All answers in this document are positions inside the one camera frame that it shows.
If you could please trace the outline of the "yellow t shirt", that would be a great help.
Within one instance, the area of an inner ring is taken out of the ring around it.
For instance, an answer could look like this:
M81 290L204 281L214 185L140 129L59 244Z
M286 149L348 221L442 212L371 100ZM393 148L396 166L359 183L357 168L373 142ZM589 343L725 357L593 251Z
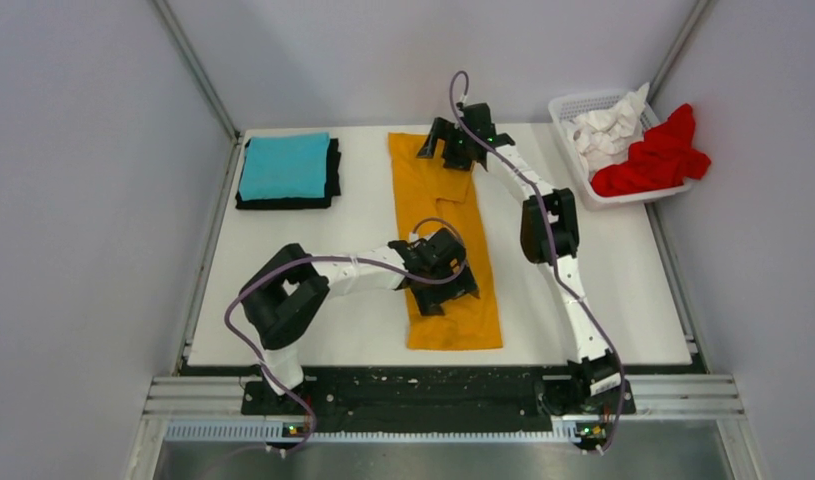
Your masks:
M417 153L425 142L418 134L388 134L396 222L404 239L420 221L437 217L463 237L467 261L475 277L477 298L465 295L447 302L441 316L420 314L414 295L405 293L412 350L486 350L503 346L498 302L489 250L472 174L446 169L440 142L431 159Z

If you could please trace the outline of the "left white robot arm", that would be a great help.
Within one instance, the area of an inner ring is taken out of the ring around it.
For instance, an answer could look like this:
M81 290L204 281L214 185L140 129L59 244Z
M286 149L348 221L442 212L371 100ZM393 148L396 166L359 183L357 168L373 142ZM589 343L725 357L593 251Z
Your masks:
M275 410L291 413L302 404L297 343L322 305L377 290L408 291L423 316L440 316L445 303L479 294L464 241L447 226L356 254L313 255L287 244L244 284L232 305L257 332L265 398Z

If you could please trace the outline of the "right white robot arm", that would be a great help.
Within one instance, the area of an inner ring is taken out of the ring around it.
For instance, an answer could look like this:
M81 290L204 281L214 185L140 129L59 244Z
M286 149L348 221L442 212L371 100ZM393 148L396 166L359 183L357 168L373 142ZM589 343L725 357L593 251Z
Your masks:
M574 194L544 180L531 167L516 142L497 131L487 104L456 101L451 110L452 120L434 119L418 157L430 158L441 146L444 168L470 171L480 165L504 185L521 208L523 255L541 272L555 297L572 378L572 404L583 412L595 412L610 393L623 399L627 392L624 366L585 299Z

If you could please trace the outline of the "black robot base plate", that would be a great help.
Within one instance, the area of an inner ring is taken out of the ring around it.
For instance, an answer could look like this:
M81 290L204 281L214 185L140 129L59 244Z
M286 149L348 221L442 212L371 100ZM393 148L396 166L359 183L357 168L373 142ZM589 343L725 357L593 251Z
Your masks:
M319 433L547 433L563 415L633 414L627 388L581 401L570 370L546 366L307 367L295 397L264 380L243 393L245 416L314 414Z

